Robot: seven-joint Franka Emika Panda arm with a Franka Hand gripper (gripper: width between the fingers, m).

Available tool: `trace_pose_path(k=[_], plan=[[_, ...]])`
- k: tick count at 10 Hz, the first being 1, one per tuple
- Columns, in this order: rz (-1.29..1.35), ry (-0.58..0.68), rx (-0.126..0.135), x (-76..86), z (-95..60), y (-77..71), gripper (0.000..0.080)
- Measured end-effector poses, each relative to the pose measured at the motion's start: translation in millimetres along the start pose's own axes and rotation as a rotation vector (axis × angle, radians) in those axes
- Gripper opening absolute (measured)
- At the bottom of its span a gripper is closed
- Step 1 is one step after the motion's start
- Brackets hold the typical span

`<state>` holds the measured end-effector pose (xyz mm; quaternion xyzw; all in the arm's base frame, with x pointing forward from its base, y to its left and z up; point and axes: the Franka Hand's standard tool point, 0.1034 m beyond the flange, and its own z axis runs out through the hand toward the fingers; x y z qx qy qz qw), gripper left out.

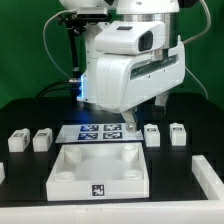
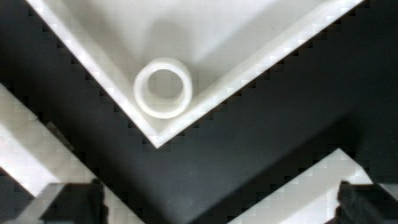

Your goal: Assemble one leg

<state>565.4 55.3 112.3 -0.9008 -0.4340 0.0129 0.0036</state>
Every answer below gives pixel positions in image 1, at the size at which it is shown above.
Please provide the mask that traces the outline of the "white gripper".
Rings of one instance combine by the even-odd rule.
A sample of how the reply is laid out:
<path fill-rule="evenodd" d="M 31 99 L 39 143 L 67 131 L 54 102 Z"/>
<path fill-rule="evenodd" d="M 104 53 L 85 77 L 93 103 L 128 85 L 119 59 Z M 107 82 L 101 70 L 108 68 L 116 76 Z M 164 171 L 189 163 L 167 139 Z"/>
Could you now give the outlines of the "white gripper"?
<path fill-rule="evenodd" d="M 170 48 L 168 57 L 161 61 L 152 61 L 150 53 L 137 56 L 103 54 L 96 67 L 97 101 L 106 111 L 123 112 L 126 130 L 135 133 L 136 116 L 126 110 L 156 96 L 152 113 L 154 117 L 161 118 L 166 114 L 169 97 L 165 91 L 182 83 L 184 76 L 185 49 L 182 41 Z"/>

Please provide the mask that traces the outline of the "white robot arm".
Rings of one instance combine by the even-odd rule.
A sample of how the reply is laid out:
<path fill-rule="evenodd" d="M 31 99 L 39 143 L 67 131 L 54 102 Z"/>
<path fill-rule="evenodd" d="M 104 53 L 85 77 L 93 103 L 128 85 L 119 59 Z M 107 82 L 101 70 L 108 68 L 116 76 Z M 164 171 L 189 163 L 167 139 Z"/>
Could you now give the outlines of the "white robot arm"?
<path fill-rule="evenodd" d="M 87 68 L 79 100 L 123 116 L 138 130 L 137 106 L 183 82 L 179 0 L 59 0 L 84 33 Z"/>

